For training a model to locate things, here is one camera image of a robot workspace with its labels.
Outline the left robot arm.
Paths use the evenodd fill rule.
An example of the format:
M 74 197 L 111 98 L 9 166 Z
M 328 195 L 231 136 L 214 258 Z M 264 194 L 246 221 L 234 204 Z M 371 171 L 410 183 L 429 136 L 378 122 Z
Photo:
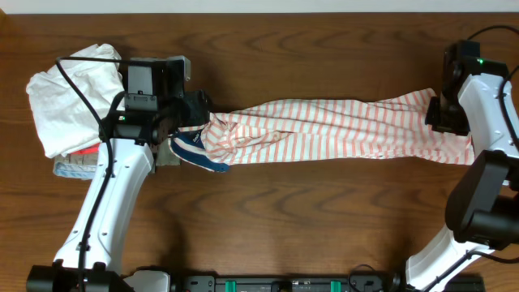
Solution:
M 155 167 L 160 144 L 179 127 L 208 118 L 203 91 L 188 92 L 184 56 L 126 60 L 127 90 L 107 115 L 93 110 L 101 144 L 97 168 L 78 218 L 50 266 L 35 265 L 28 291 L 171 291 L 167 272 L 122 276 L 122 252 L 139 190 Z

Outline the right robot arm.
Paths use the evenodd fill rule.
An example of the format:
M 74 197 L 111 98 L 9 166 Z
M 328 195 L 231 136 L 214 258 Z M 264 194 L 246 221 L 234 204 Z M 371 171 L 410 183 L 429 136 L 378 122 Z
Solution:
M 444 53 L 441 94 L 432 97 L 425 123 L 433 131 L 469 136 L 475 160 L 449 195 L 440 232 L 392 280 L 395 291 L 482 291 L 461 271 L 480 258 L 503 263 L 495 251 L 518 242 L 518 116 L 513 72 L 482 58 L 480 44 L 461 40 Z

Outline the red white striped shirt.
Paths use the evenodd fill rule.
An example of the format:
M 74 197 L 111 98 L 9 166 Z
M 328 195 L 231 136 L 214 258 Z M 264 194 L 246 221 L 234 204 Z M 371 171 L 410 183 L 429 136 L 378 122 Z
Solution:
M 471 165 L 469 136 L 439 133 L 426 125 L 430 88 L 393 99 L 270 101 L 230 113 L 211 113 L 199 126 L 169 138 L 182 161 L 212 172 L 232 165 L 341 158 L 418 157 Z

